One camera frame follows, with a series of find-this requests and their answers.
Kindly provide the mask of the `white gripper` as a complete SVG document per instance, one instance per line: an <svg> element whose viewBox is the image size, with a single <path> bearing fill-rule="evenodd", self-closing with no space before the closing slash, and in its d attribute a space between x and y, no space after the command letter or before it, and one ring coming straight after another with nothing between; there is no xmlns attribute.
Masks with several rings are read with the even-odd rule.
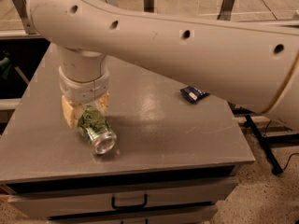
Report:
<svg viewBox="0 0 299 224"><path fill-rule="evenodd" d="M83 114L82 104L94 101L96 108L106 114L108 110L109 71L96 80L88 82L76 82L68 78L62 68L59 68L59 82L62 96L62 109L64 120L71 130L76 129L78 120Z"/></svg>

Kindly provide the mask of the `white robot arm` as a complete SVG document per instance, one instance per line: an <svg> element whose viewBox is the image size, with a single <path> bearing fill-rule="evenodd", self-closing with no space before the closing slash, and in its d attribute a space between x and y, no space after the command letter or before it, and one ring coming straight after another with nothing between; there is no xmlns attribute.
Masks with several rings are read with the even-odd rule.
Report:
<svg viewBox="0 0 299 224"><path fill-rule="evenodd" d="M101 52L299 129L299 33L134 12L100 0L27 0L50 42Z"/></svg>

